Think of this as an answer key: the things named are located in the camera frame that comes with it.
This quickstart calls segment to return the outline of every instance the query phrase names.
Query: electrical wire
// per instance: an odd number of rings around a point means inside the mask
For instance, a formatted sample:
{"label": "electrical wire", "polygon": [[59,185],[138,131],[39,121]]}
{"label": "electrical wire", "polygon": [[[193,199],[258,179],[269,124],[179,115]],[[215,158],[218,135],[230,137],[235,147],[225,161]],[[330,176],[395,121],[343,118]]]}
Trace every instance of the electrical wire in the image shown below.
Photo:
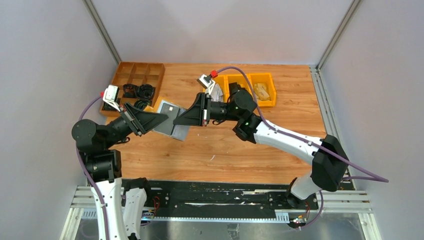
{"label": "electrical wire", "polygon": [[[234,70],[237,70],[237,71],[239,71],[239,72],[243,75],[244,79],[245,79],[245,80],[246,80],[246,82],[247,82],[247,85],[248,85],[248,86],[249,86],[249,88],[250,88],[250,91],[251,91],[251,92],[252,92],[252,94],[253,94],[253,100],[254,100],[254,102],[255,102],[256,104],[258,104],[258,101],[256,100],[255,92],[254,92],[253,87],[252,87],[252,84],[249,82],[248,77],[246,76],[246,74],[245,74],[245,73],[244,73],[244,72],[243,72],[240,68],[235,67],[235,66],[227,66],[227,67],[224,67],[224,68],[221,68],[221,69],[217,70],[216,72],[217,72],[217,73],[220,73],[220,72],[225,71],[225,70],[228,70],[228,69],[234,69]],[[358,166],[358,165],[356,165],[356,164],[354,164],[354,163],[350,162],[349,160],[345,159],[344,157],[340,156],[339,154],[337,154],[337,153],[335,153],[335,152],[331,151],[330,149],[328,149],[328,148],[326,148],[326,147],[324,147],[324,146],[321,146],[321,145],[319,145],[319,144],[317,144],[317,143],[315,143],[315,142],[313,142],[313,141],[309,141],[308,139],[305,139],[305,138],[303,138],[303,137],[296,136],[296,135],[294,135],[294,134],[292,134],[292,133],[290,133],[290,132],[285,132],[285,131],[282,131],[282,130],[279,130],[279,129],[274,128],[273,126],[271,126],[271,124],[269,124],[269,123],[267,122],[267,120],[265,119],[264,115],[262,114],[262,111],[261,111],[261,109],[259,108],[259,106],[257,106],[257,107],[256,107],[256,109],[257,109],[257,112],[259,113],[260,118],[262,119],[262,122],[263,122],[263,123],[264,123],[264,124],[265,124],[268,128],[270,128],[271,130],[273,130],[273,131],[275,131],[275,132],[278,132],[278,133],[280,133],[280,134],[287,135],[287,136],[289,136],[289,137],[292,137],[292,138],[297,139],[297,140],[299,140],[299,141],[302,141],[302,142],[304,142],[304,143],[311,144],[312,146],[314,146],[314,147],[316,147],[316,148],[318,148],[318,149],[320,149],[320,150],[322,150],[322,151],[324,151],[324,152],[326,152],[326,153],[330,154],[331,156],[333,156],[333,157],[337,158],[338,160],[340,160],[340,161],[344,162],[345,164],[347,164],[347,165],[349,165],[349,166],[351,166],[351,167],[353,167],[353,168],[355,168],[355,169],[357,169],[357,170],[359,170],[359,171],[363,172],[364,174],[367,174],[367,175],[371,176],[371,177],[353,176],[353,177],[349,177],[349,179],[364,179],[364,180],[373,180],[373,181],[383,182],[383,183],[388,183],[388,182],[389,182],[389,180],[388,180],[388,179],[386,179],[386,178],[384,178],[384,177],[382,177],[382,176],[379,176],[379,175],[377,175],[377,174],[375,174],[375,173],[372,173],[372,172],[370,172],[370,171],[368,171],[368,170],[366,170],[366,169],[364,169],[364,168],[362,168],[362,167],[360,167],[360,166]]]}
{"label": "electrical wire", "polygon": [[[93,101],[91,101],[87,107],[82,111],[81,115],[78,118],[78,121],[81,121],[84,117],[84,115],[87,113],[87,111],[89,110],[89,108],[95,103],[97,102],[97,100],[101,99],[101,96],[96,97]],[[79,164],[81,165],[82,171],[84,172],[85,176],[88,179],[88,182],[91,184],[91,186],[94,188],[95,193],[98,196],[98,200],[100,201],[101,204],[101,208],[103,211],[103,221],[104,221],[104,231],[106,234],[106,240],[110,240],[109,238],[109,222],[108,222],[108,215],[106,212],[106,205],[105,205],[105,199],[102,196],[102,192],[100,191],[99,187],[97,186],[97,184],[94,182],[92,176],[90,175],[89,171],[87,170],[86,166],[84,165],[83,159],[81,158],[80,155],[80,151],[78,150],[77,146],[75,146],[76,149],[76,155],[78,156],[78,160],[79,160]]]}

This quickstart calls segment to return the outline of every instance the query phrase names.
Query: yellow plastic container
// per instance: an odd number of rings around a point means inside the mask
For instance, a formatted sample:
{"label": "yellow plastic container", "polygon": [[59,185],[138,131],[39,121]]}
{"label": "yellow plastic container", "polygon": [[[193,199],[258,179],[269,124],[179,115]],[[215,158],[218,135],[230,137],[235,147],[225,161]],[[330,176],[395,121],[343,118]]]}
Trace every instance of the yellow plastic container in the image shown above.
{"label": "yellow plastic container", "polygon": [[222,90],[223,101],[227,102],[227,99],[230,97],[230,88],[228,87],[228,81],[227,76],[225,75],[219,75],[213,79],[215,81],[215,84],[219,84],[219,87]]}
{"label": "yellow plastic container", "polygon": [[247,78],[249,79],[252,87],[258,83],[266,84],[266,88],[269,94],[269,100],[257,100],[257,105],[259,107],[274,107],[277,102],[277,91],[274,86],[273,76],[271,75],[271,73],[249,73],[247,74]]}

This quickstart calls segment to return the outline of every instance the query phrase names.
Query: wooden tabletop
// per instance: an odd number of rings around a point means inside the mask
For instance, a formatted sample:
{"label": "wooden tabletop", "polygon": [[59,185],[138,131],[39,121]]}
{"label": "wooden tabletop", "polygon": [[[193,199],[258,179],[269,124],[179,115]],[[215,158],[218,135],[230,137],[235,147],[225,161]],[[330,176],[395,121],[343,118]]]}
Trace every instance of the wooden tabletop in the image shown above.
{"label": "wooden tabletop", "polygon": [[[160,96],[189,108],[202,91],[196,79],[228,64],[166,63]],[[277,101],[263,107],[271,122],[305,135],[325,137],[326,132],[309,67],[306,65],[234,64],[245,73],[272,74]],[[228,70],[222,74],[236,74]],[[311,166],[270,146],[238,139],[234,122],[219,126],[192,126],[185,141],[156,132],[116,145],[121,152],[124,178],[288,184]]]}

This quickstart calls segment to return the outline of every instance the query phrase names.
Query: gray wall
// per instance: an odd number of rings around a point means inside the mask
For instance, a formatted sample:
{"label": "gray wall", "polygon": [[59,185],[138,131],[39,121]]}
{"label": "gray wall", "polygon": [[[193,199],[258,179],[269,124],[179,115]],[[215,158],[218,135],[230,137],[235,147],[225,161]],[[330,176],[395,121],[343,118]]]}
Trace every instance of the gray wall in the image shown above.
{"label": "gray wall", "polygon": [[322,70],[384,240],[422,239],[424,1],[364,0]]}
{"label": "gray wall", "polygon": [[0,239],[56,240],[84,183],[71,128],[116,64],[80,0],[2,1],[0,36]]}
{"label": "gray wall", "polygon": [[94,0],[123,61],[316,64],[351,0]]}

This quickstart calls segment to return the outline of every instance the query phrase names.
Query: wooden tray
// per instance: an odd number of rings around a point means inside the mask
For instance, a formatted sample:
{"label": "wooden tray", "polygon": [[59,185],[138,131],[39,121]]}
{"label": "wooden tray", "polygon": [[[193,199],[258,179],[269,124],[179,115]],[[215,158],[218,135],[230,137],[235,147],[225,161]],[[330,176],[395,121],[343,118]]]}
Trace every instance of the wooden tray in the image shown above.
{"label": "wooden tray", "polygon": [[[164,78],[165,65],[163,63],[151,63],[151,62],[129,62],[122,61],[119,63],[115,76],[110,84],[119,87],[118,101],[119,105],[129,102],[134,104],[137,98],[126,98],[123,97],[124,91],[123,86],[125,84],[134,84],[140,86],[142,84],[152,85],[154,90],[153,99],[151,105],[154,106],[159,96],[159,90],[162,85],[162,79]],[[117,111],[105,110],[103,104],[100,107],[100,113],[106,117],[119,117]]]}

